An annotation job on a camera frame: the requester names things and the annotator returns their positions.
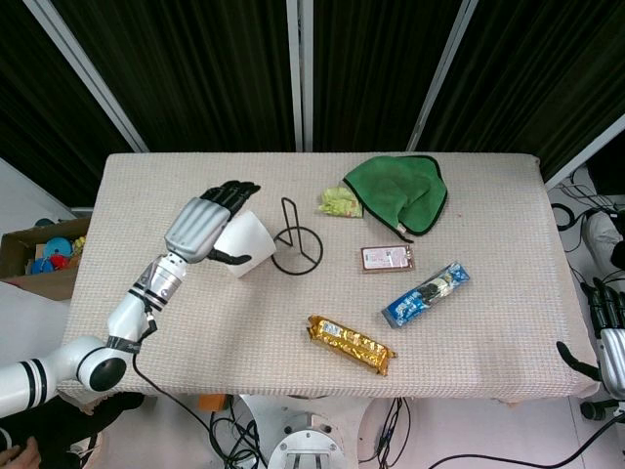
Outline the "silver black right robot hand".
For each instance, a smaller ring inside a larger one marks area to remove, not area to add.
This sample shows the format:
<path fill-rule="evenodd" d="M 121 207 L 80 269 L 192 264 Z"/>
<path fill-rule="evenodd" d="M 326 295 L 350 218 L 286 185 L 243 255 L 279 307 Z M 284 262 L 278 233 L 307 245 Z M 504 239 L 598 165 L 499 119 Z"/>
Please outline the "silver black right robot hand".
<path fill-rule="evenodd" d="M 624 400 L 624 293 L 608 281 L 594 277 L 581 283 L 588 300 L 594 337 L 599 349 L 598 365 L 581 362 L 561 341 L 556 343 L 562 360 L 574 371 L 596 382 L 617 401 Z"/>

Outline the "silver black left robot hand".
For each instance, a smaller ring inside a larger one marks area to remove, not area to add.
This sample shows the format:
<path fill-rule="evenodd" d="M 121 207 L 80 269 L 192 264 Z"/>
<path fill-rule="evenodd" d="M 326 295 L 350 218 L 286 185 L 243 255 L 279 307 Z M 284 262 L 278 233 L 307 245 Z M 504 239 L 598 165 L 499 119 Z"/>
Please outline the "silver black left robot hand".
<path fill-rule="evenodd" d="M 227 181 L 192 198 L 164 236 L 167 250 L 188 264 L 204 259 L 238 266 L 249 254 L 231 255 L 214 247 L 226 226 L 260 186 L 253 182 Z"/>

